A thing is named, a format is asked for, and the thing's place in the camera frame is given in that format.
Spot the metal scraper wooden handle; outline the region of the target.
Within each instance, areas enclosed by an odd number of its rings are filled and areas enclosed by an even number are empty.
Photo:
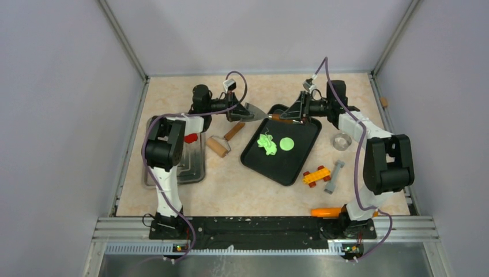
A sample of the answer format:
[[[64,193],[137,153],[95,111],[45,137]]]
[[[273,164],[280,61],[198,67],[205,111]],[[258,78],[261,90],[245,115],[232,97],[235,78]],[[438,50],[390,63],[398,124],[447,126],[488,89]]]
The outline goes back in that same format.
[[[251,117],[241,119],[240,122],[243,122],[243,123],[260,121],[263,119],[269,119],[272,121],[277,121],[277,122],[282,122],[282,123],[303,124],[302,121],[297,121],[297,120],[293,120],[293,119],[281,119],[278,114],[266,114],[260,108],[254,106],[250,103],[246,103],[244,107],[247,111],[250,112]]]

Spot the round green dough wrapper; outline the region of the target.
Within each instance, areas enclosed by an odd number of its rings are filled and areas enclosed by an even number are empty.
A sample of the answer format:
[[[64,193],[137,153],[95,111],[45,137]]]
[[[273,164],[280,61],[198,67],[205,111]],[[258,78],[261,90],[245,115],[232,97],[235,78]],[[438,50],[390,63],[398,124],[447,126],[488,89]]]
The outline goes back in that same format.
[[[283,151],[290,151],[294,148],[295,142],[290,137],[284,137],[279,142],[279,147]]]

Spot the wooden dough roller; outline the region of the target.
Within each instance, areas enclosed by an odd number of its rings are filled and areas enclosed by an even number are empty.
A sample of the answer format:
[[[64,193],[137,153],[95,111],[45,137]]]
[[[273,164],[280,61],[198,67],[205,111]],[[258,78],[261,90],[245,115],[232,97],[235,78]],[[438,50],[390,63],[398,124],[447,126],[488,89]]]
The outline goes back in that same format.
[[[244,122],[238,122],[225,135],[212,135],[206,140],[206,146],[220,158],[227,156],[232,148],[229,141],[234,138],[245,126]]]

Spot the green dough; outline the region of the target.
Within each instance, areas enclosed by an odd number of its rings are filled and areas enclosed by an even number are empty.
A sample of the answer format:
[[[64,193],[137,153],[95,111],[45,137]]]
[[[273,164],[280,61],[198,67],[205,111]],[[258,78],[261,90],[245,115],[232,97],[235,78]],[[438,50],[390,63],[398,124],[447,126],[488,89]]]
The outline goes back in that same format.
[[[273,136],[269,133],[269,129],[267,129],[265,133],[259,134],[257,144],[259,148],[265,150],[267,156],[275,156],[277,153],[277,144],[273,141]]]

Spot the black baking tray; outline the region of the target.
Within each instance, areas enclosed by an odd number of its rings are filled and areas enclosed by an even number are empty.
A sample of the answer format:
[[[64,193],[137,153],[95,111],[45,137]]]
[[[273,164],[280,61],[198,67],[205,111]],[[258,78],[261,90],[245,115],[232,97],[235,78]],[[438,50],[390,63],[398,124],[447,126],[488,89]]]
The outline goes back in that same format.
[[[241,153],[241,164],[280,185],[290,186],[301,175],[321,130],[322,124],[315,118],[305,125],[264,119]],[[295,145],[290,151],[278,148],[275,155],[267,155],[265,149],[258,146],[259,136],[266,133],[272,135],[276,144],[288,137]]]

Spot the round metal cookie cutter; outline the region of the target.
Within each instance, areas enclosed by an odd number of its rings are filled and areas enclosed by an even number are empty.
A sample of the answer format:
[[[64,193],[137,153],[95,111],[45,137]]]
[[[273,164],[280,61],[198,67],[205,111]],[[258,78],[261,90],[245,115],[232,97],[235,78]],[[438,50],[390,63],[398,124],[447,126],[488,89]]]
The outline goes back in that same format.
[[[332,137],[332,146],[338,151],[346,151],[352,144],[352,139],[346,133],[337,133]]]

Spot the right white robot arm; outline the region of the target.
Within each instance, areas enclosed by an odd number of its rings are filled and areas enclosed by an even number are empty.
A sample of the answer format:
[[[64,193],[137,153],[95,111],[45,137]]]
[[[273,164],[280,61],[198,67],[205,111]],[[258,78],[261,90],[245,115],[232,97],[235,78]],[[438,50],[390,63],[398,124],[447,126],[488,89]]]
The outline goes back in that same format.
[[[363,186],[354,174],[355,199],[345,205],[338,222],[340,234],[353,238],[362,229],[360,221],[369,220],[394,193],[413,184],[411,141],[405,134],[393,134],[374,124],[358,108],[348,105],[346,83],[328,81],[326,95],[314,99],[312,79],[304,82],[305,90],[291,107],[278,118],[285,122],[304,123],[312,117],[325,117],[338,130],[357,142],[355,159],[364,155]]]

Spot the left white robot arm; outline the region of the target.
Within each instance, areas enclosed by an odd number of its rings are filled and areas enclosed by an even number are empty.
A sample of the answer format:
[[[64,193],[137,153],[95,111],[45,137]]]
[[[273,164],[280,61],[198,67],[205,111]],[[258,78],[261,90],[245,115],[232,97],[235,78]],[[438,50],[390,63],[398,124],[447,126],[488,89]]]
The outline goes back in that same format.
[[[214,114],[224,114],[230,122],[253,117],[242,100],[235,96],[236,82],[227,80],[223,87],[223,93],[214,98],[208,86],[196,85],[187,113],[154,117],[146,132],[141,154],[150,177],[155,181],[158,203],[152,228],[161,227],[170,238],[179,238],[185,231],[177,179],[185,138],[206,131]]]

